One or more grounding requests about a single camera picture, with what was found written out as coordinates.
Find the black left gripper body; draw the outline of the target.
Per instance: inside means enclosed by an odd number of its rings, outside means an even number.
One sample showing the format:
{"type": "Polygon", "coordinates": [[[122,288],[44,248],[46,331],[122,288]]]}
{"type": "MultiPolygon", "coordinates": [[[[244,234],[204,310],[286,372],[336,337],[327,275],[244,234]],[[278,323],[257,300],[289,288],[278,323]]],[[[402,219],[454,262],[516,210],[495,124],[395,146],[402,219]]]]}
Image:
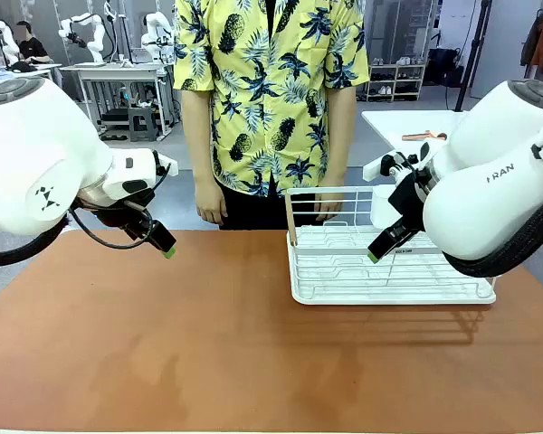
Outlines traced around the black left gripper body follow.
{"type": "Polygon", "coordinates": [[[148,198],[127,198],[110,207],[102,207],[79,199],[78,206],[91,212],[105,226],[120,228],[131,239],[149,239],[154,230],[154,221],[147,209],[148,198]]]}

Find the white wire dish rack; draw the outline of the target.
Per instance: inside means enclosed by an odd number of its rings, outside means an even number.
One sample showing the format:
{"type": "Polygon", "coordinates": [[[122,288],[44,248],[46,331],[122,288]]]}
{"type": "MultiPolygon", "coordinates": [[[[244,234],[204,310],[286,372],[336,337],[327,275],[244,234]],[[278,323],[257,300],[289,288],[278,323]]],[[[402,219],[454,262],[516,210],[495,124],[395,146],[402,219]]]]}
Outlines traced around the white wire dish rack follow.
{"type": "Polygon", "coordinates": [[[304,305],[490,305],[494,278],[467,277],[451,267],[424,233],[378,263],[367,247],[380,234],[370,221],[375,185],[338,187],[344,195],[336,218],[297,226],[293,195],[323,188],[291,188],[286,196],[291,294],[304,305]]]}

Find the wooden colourful toy tool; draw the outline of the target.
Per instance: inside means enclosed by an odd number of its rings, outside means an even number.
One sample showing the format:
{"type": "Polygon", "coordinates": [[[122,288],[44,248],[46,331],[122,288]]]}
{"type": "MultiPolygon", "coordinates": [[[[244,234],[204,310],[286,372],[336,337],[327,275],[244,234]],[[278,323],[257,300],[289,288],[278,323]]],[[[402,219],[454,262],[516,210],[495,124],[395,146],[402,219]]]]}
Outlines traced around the wooden colourful toy tool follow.
{"type": "Polygon", "coordinates": [[[444,132],[434,132],[431,130],[426,130],[423,133],[402,135],[401,137],[403,141],[424,141],[430,138],[438,139],[438,140],[446,140],[448,138],[448,135],[444,132]]]}

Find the person's right forearm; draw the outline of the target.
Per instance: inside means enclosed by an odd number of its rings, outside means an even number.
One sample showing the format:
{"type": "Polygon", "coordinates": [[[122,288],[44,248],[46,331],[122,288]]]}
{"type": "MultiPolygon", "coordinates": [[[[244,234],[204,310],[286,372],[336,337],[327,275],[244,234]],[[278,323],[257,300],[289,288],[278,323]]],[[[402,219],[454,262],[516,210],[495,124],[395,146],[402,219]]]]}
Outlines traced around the person's right forearm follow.
{"type": "Polygon", "coordinates": [[[210,154],[209,102],[210,94],[206,91],[182,91],[183,126],[194,182],[215,181],[210,154]]]}

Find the person's left forearm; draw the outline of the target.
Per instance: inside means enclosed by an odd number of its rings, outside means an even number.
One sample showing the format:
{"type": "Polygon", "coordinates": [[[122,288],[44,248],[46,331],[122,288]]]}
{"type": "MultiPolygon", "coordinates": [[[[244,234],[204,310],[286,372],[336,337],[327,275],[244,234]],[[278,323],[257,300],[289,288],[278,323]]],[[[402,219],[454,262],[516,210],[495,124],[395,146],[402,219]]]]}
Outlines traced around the person's left forearm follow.
{"type": "Polygon", "coordinates": [[[341,186],[348,167],[349,151],[355,135],[356,89],[328,90],[329,160],[325,185],[341,186]]]}

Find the person's right hand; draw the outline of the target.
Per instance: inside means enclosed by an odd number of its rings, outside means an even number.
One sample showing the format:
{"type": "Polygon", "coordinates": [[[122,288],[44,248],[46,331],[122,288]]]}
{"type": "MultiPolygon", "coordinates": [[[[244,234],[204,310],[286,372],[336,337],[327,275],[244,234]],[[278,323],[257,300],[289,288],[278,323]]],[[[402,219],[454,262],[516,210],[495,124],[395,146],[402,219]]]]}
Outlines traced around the person's right hand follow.
{"type": "Polygon", "coordinates": [[[215,181],[195,182],[195,206],[205,222],[221,226],[227,217],[224,194],[215,181]]]}

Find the person's left hand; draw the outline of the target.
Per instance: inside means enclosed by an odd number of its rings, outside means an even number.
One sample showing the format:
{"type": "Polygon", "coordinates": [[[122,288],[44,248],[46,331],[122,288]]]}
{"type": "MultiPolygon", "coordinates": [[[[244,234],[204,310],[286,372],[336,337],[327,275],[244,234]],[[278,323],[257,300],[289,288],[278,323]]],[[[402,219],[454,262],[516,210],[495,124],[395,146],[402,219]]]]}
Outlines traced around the person's left hand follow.
{"type": "MultiPolygon", "coordinates": [[[[321,188],[342,187],[345,182],[343,174],[326,174],[319,184],[321,188]]],[[[342,208],[344,195],[340,192],[317,193],[315,196],[314,210],[317,213],[317,222],[324,222],[335,217],[342,208]]]]}

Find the white cutlery holder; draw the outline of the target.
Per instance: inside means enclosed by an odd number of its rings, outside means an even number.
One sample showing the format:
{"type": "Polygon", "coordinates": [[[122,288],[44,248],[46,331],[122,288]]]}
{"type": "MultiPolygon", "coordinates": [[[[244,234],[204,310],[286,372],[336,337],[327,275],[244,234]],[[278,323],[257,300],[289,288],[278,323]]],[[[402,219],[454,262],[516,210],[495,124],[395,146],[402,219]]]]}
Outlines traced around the white cutlery holder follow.
{"type": "Polygon", "coordinates": [[[370,221],[379,230],[384,230],[392,226],[402,217],[388,201],[394,191],[395,186],[391,184],[381,184],[373,187],[370,221]]]}

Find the white side table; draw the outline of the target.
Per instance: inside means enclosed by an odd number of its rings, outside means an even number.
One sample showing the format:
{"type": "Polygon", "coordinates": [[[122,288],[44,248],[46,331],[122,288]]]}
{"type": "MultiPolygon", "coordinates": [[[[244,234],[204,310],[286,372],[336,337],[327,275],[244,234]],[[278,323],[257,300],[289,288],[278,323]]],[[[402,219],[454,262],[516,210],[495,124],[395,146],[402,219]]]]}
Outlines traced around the white side table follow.
{"type": "Polygon", "coordinates": [[[449,135],[467,111],[452,110],[380,110],[363,111],[362,118],[382,138],[390,149],[414,142],[404,141],[403,136],[432,133],[449,135]]]}

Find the grey plastic stool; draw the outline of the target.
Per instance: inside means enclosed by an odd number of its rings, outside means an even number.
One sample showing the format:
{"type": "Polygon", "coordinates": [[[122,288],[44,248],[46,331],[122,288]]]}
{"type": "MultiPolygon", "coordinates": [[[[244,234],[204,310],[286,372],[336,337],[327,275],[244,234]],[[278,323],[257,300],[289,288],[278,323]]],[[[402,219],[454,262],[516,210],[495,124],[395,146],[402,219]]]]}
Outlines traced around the grey plastic stool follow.
{"type": "Polygon", "coordinates": [[[158,129],[151,107],[129,107],[128,116],[131,142],[157,140],[158,129]]]}

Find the wooden shoe rack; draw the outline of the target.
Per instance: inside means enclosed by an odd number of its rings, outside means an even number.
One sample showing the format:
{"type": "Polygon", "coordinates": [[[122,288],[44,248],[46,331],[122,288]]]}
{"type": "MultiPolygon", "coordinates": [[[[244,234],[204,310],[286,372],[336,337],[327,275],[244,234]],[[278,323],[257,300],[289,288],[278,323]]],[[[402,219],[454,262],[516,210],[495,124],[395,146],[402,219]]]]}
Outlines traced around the wooden shoe rack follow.
{"type": "Polygon", "coordinates": [[[378,64],[369,68],[367,101],[419,100],[424,82],[424,64],[378,64]]]}

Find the black bag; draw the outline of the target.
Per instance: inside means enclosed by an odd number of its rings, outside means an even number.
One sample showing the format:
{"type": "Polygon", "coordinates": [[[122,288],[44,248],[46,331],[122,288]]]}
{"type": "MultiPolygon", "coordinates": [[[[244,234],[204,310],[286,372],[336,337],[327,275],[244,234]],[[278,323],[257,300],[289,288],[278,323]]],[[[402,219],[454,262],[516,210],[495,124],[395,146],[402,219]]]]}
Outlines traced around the black bag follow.
{"type": "Polygon", "coordinates": [[[458,88],[462,83],[464,68],[460,64],[460,49],[432,48],[424,71],[425,85],[458,88]]]}

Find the black tripod stand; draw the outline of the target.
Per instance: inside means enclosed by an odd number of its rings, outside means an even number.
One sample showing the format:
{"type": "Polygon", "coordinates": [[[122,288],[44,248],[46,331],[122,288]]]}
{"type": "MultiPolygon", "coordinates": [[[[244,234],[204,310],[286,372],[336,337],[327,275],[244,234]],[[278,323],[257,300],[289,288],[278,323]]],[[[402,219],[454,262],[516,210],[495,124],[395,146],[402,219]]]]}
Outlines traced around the black tripod stand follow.
{"type": "Polygon", "coordinates": [[[468,88],[472,84],[472,76],[473,73],[476,71],[481,56],[482,45],[484,43],[484,38],[490,20],[492,3],[493,0],[481,0],[479,19],[472,39],[471,52],[469,54],[466,67],[464,69],[464,74],[462,76],[462,83],[459,94],[456,100],[455,107],[453,109],[454,112],[462,112],[462,104],[464,102],[468,88]]]}

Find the person in pineapple shirt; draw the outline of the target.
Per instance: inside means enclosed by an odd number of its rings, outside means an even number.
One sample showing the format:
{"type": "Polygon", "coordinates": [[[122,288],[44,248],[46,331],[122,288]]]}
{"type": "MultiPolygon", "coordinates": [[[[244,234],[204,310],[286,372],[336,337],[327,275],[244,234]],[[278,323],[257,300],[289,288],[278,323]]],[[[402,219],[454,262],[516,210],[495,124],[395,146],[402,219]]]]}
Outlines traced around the person in pineapple shirt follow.
{"type": "Polygon", "coordinates": [[[175,0],[178,90],[211,95],[215,178],[239,193],[314,187],[326,92],[368,79],[365,0],[175,0]]]}

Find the seated person in black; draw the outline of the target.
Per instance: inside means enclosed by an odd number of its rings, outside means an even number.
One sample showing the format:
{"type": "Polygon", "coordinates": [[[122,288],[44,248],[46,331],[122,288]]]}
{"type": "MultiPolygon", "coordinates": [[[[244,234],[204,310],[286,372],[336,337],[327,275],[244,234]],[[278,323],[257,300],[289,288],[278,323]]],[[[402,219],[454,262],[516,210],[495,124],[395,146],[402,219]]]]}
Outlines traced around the seated person in black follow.
{"type": "Polygon", "coordinates": [[[21,59],[31,64],[52,63],[43,44],[33,35],[32,26],[26,21],[18,21],[15,24],[14,38],[19,47],[21,59]]]}

